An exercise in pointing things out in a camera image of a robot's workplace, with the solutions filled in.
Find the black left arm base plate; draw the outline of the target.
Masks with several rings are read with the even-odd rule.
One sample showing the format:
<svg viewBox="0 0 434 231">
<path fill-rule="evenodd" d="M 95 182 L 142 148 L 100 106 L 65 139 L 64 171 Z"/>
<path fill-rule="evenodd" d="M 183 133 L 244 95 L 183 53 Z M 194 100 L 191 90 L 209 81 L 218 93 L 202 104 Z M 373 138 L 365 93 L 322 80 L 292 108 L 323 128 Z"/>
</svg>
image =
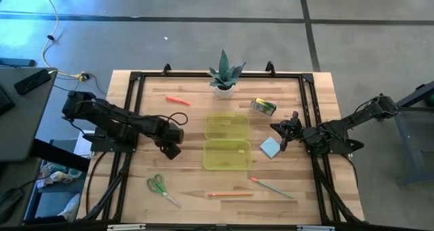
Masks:
<svg viewBox="0 0 434 231">
<path fill-rule="evenodd" d="M 138 138 L 112 138 L 105 134 L 86 134 L 84 138 L 92 143 L 92 152 L 133 152 Z"/>
</svg>

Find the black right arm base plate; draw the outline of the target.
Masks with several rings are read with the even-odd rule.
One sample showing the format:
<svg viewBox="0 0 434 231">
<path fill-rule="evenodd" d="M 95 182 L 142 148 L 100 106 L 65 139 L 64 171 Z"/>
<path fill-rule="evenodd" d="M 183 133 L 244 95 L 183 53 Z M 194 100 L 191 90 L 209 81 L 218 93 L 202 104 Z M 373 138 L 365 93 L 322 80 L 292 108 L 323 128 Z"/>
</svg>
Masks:
<svg viewBox="0 0 434 231">
<path fill-rule="evenodd" d="M 363 147 L 363 142 L 352 139 L 347 139 L 344 142 L 327 140 L 315 144 L 307 144 L 307 150 L 314 154 L 351 154 Z"/>
</svg>

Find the dark grey desk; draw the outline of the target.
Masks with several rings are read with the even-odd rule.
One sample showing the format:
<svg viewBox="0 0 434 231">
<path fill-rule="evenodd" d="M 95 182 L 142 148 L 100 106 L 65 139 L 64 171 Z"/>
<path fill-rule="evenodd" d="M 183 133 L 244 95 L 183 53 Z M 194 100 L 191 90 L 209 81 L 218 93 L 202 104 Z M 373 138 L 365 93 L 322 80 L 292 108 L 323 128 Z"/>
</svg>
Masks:
<svg viewBox="0 0 434 231">
<path fill-rule="evenodd" d="M 36 138 L 54 86 L 55 70 L 48 69 L 50 79 L 24 95 L 18 94 L 14 84 L 39 71 L 39 68 L 0 68 L 0 87 L 15 104 L 12 109 L 0 115 L 0 163 L 36 157 L 86 172 L 89 159 Z"/>
</svg>

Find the white round plant pot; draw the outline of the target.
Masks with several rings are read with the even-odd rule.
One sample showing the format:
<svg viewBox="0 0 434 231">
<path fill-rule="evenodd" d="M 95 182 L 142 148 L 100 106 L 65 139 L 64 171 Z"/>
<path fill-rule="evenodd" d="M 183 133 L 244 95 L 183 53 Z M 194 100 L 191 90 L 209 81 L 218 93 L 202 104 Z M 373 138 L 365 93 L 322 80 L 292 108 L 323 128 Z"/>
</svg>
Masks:
<svg viewBox="0 0 434 231">
<path fill-rule="evenodd" d="M 234 87 L 234 85 L 230 87 L 217 85 L 214 87 L 214 92 L 218 98 L 230 98 L 234 93 Z"/>
</svg>

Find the flat black device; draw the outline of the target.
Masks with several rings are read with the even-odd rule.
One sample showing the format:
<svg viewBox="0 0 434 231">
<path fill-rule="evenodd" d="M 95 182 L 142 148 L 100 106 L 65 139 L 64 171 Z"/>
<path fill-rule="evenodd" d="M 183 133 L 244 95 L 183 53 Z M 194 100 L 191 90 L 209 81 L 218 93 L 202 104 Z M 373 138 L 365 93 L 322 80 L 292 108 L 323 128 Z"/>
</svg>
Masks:
<svg viewBox="0 0 434 231">
<path fill-rule="evenodd" d="M 36 65 L 36 61 L 31 59 L 0 58 L 0 66 L 34 67 L 35 65 Z"/>
</svg>

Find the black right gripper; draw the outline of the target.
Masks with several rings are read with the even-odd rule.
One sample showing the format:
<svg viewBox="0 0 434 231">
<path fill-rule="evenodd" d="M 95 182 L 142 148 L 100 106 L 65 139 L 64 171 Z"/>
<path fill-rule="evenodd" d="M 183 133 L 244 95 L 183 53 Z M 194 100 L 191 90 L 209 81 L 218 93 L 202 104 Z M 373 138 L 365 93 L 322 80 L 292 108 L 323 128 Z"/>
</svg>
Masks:
<svg viewBox="0 0 434 231">
<path fill-rule="evenodd" d="M 297 140 L 303 141 L 302 124 L 298 118 L 298 112 L 294 111 L 292 117 L 280 123 L 271 123 L 270 127 L 277 133 L 281 133 L 280 151 L 284 152 L 288 143 Z"/>
</svg>

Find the white paper sheet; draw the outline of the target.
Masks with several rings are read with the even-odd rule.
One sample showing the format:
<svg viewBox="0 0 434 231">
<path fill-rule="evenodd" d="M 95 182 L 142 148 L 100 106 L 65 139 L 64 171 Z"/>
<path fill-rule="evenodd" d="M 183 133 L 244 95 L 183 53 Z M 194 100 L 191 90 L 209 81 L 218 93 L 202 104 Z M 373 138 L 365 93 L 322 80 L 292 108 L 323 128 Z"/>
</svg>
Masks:
<svg viewBox="0 0 434 231">
<path fill-rule="evenodd" d="M 83 137 L 85 133 L 94 133 L 94 131 L 84 130 L 83 133 L 79 133 L 73 153 L 85 158 L 90 158 L 94 156 L 94 153 L 91 151 L 92 143 Z"/>
</svg>

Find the green succulent plant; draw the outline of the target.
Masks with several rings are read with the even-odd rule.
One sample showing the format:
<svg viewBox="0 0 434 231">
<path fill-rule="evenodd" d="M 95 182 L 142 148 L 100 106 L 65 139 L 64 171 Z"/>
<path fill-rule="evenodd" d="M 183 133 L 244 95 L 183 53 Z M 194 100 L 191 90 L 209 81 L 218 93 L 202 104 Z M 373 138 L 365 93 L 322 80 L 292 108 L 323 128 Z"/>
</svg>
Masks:
<svg viewBox="0 0 434 231">
<path fill-rule="evenodd" d="M 241 75 L 246 63 L 244 62 L 238 66 L 229 66 L 229 59 L 225 53 L 225 50 L 221 51 L 218 70 L 209 67 L 209 76 L 214 80 L 210 83 L 210 86 L 217 87 L 221 90 L 229 90 L 232 86 L 237 84 L 237 80 Z"/>
</svg>

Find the black computer mouse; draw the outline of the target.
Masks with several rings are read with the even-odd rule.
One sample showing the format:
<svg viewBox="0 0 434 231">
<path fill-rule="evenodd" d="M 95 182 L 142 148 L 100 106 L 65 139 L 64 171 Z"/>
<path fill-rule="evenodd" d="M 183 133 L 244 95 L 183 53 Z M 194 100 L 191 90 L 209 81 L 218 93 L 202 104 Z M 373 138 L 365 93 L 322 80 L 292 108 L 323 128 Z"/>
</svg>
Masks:
<svg viewBox="0 0 434 231">
<path fill-rule="evenodd" d="M 10 219 L 22 195 L 21 188 L 11 188 L 0 196 L 0 224 Z"/>
</svg>

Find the white cloth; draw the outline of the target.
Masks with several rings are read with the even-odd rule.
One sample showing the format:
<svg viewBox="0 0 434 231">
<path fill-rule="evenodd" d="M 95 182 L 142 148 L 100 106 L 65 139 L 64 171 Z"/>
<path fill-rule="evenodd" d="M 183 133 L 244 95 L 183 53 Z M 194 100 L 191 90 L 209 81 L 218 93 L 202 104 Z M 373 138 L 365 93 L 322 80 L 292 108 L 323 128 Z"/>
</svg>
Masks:
<svg viewBox="0 0 434 231">
<path fill-rule="evenodd" d="M 74 195 L 74 197 L 68 202 L 64 210 L 61 211 L 58 216 L 63 217 L 68 222 L 74 221 L 77 216 L 80 200 L 80 194 Z"/>
</svg>

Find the green pencil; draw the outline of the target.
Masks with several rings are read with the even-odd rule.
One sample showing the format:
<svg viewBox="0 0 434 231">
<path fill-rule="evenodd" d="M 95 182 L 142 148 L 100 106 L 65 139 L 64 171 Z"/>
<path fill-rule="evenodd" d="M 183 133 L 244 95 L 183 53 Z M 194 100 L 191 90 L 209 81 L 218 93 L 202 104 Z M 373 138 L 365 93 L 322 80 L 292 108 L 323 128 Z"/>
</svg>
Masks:
<svg viewBox="0 0 434 231">
<path fill-rule="evenodd" d="M 267 184 L 267 183 L 265 183 L 265 182 L 263 182 L 263 181 L 260 181 L 260 180 L 256 179 L 255 177 L 252 177 L 251 180 L 252 180 L 253 182 L 257 183 L 257 184 L 260 184 L 261 186 L 264 186 L 265 188 L 268 188 L 268 189 L 270 189 L 270 190 L 276 192 L 276 193 L 279 193 L 279 194 L 281 194 L 281 195 L 284 195 L 284 196 L 286 196 L 286 197 L 288 197 L 288 198 L 294 198 L 291 194 L 285 193 L 284 191 L 281 191 L 281 190 L 279 190 L 278 188 L 276 188 L 276 187 L 274 187 L 274 186 L 272 186 L 272 185 L 270 185 L 270 184 Z"/>
</svg>

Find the black phone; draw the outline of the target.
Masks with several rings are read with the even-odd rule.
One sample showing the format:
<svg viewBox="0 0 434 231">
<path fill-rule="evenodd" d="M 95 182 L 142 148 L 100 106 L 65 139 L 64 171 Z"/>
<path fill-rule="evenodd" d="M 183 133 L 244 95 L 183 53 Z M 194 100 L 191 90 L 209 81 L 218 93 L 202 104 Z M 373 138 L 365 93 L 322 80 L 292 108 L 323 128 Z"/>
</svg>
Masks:
<svg viewBox="0 0 434 231">
<path fill-rule="evenodd" d="M 50 73 L 43 69 L 18 81 L 14 84 L 14 88 L 19 95 L 24 95 L 50 80 Z"/>
</svg>

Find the orange marker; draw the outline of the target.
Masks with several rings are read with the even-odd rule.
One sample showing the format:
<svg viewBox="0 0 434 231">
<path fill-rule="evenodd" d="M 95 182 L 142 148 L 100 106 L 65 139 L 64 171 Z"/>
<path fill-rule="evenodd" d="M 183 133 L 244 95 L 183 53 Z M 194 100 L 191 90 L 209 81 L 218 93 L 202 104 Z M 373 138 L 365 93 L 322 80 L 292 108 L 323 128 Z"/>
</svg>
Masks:
<svg viewBox="0 0 434 231">
<path fill-rule="evenodd" d="M 166 96 L 165 98 L 166 98 L 166 100 L 169 101 L 169 102 L 178 103 L 178 104 L 183 104 L 183 105 L 187 105 L 187 106 L 190 106 L 190 105 L 191 105 L 190 102 L 187 102 L 187 101 L 182 100 L 182 99 L 180 99 L 180 98 L 175 98 L 175 97 L 171 97 L 171 96 Z"/>
</svg>

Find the blue storage bin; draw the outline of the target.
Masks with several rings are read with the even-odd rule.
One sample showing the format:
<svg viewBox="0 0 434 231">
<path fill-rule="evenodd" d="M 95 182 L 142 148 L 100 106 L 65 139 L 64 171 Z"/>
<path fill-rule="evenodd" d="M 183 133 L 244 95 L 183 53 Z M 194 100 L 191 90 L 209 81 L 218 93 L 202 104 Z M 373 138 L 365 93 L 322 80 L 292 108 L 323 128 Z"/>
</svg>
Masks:
<svg viewBox="0 0 434 231">
<path fill-rule="evenodd" d="M 41 166 L 37 180 L 35 181 L 38 190 L 52 186 L 53 184 L 65 184 L 63 182 L 53 182 L 50 175 L 54 172 L 61 171 L 68 174 L 69 167 L 64 167 L 55 163 L 46 163 Z M 24 225 L 36 225 L 36 224 L 50 224 L 58 222 L 67 222 L 63 217 L 58 214 L 64 210 L 68 202 L 74 197 L 74 195 L 80 194 L 80 192 L 52 192 L 41 194 L 39 199 L 34 198 L 32 201 L 32 211 L 34 214 L 28 214 L 24 218 Z"/>
</svg>

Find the green handled scissors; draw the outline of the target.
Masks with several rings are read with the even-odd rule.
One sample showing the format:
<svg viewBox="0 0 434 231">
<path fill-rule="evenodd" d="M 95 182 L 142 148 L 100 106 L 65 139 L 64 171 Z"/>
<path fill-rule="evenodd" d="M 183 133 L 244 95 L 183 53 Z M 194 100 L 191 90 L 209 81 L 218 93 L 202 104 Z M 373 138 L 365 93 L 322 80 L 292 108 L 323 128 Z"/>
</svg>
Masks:
<svg viewBox="0 0 434 231">
<path fill-rule="evenodd" d="M 149 177 L 146 180 L 146 186 L 148 187 L 148 189 L 151 192 L 158 193 L 158 194 L 164 196 L 171 203 L 175 204 L 175 206 L 177 206 L 178 208 L 181 208 L 181 205 L 179 204 L 179 202 L 177 202 L 176 199 L 174 199 L 172 197 L 172 195 L 170 195 L 168 193 L 168 191 L 165 187 L 165 184 L 164 184 L 164 177 L 162 174 L 158 173 L 158 174 L 155 174 L 153 177 Z"/>
</svg>

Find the blue sticky note pad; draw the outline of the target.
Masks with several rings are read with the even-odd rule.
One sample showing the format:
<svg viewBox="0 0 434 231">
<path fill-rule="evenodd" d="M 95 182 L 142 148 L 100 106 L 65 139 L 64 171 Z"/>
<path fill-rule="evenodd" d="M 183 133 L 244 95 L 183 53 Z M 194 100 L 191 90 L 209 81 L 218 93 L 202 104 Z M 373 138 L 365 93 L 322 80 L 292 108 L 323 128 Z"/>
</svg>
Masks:
<svg viewBox="0 0 434 231">
<path fill-rule="evenodd" d="M 261 145 L 260 149 L 272 159 L 280 151 L 279 143 L 272 137 L 268 137 Z"/>
</svg>

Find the black keyboard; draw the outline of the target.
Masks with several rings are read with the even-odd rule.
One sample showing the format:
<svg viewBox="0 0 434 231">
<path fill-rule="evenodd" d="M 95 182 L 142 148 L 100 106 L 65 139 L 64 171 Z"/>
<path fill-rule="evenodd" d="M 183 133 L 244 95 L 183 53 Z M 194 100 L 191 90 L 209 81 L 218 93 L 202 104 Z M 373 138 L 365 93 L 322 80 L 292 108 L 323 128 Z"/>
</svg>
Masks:
<svg viewBox="0 0 434 231">
<path fill-rule="evenodd" d="M 16 106 L 6 89 L 0 85 L 0 116 Z"/>
</svg>

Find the yellow-green translucent pencil case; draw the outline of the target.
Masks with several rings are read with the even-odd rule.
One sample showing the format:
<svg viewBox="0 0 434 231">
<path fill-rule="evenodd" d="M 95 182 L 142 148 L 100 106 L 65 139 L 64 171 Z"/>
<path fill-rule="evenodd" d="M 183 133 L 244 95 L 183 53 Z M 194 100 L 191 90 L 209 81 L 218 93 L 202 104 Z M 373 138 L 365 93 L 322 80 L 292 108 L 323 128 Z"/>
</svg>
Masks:
<svg viewBox="0 0 434 231">
<path fill-rule="evenodd" d="M 210 114 L 205 120 L 203 167 L 208 171 L 247 171 L 252 166 L 250 120 L 240 114 Z"/>
</svg>

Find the blue-grey metal table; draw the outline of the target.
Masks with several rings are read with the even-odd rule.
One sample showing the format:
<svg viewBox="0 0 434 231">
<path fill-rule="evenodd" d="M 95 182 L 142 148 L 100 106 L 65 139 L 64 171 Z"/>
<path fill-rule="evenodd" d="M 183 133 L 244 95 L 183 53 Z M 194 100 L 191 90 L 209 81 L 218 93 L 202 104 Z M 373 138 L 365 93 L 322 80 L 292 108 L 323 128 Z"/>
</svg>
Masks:
<svg viewBox="0 0 434 231">
<path fill-rule="evenodd" d="M 394 118 L 410 162 L 410 174 L 401 183 L 434 181 L 434 163 L 425 160 L 429 154 L 434 156 L 434 81 L 418 86 L 398 102 L 381 94 L 378 104 L 382 108 L 378 119 Z"/>
</svg>

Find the black aluminium table frame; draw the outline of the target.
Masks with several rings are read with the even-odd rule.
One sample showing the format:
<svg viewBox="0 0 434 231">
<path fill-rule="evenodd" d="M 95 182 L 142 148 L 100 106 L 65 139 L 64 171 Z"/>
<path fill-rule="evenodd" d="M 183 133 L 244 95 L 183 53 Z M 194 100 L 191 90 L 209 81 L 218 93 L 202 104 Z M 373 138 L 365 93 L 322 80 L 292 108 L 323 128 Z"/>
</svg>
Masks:
<svg viewBox="0 0 434 231">
<path fill-rule="evenodd" d="M 303 125 L 338 119 L 340 111 L 332 76 L 328 72 L 247 72 L 235 86 L 232 97 L 218 98 L 203 71 L 116 70 L 107 100 L 142 114 L 171 115 L 183 122 L 181 153 L 169 160 L 146 137 L 139 137 L 132 155 L 126 185 L 116 189 L 123 195 L 106 208 L 105 218 L 123 223 L 145 224 L 320 224 L 321 215 L 338 217 L 327 194 L 318 196 L 311 157 L 300 142 L 290 142 L 284 152 L 270 159 L 260 149 L 268 138 L 276 138 L 271 123 L 298 111 Z M 169 102 L 166 96 L 191 105 Z M 250 108 L 255 98 L 277 106 L 272 116 Z M 203 167 L 205 120 L 210 114 L 242 114 L 250 120 L 252 166 L 247 171 L 208 171 Z M 146 180 L 162 174 L 165 187 L 181 205 L 151 192 Z M 251 180 L 270 184 L 294 198 L 276 193 Z M 253 196 L 207 196 L 208 193 L 252 193 Z"/>
</svg>

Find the green yellow crayon box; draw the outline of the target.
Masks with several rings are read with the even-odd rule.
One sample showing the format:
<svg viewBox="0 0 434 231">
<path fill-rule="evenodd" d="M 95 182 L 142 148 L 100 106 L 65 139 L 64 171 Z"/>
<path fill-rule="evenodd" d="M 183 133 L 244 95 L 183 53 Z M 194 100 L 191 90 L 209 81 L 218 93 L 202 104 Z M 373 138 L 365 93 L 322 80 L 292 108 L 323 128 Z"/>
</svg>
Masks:
<svg viewBox="0 0 434 231">
<path fill-rule="evenodd" d="M 263 114 L 272 116 L 277 109 L 277 106 L 266 100 L 255 98 L 250 103 L 250 108 Z"/>
</svg>

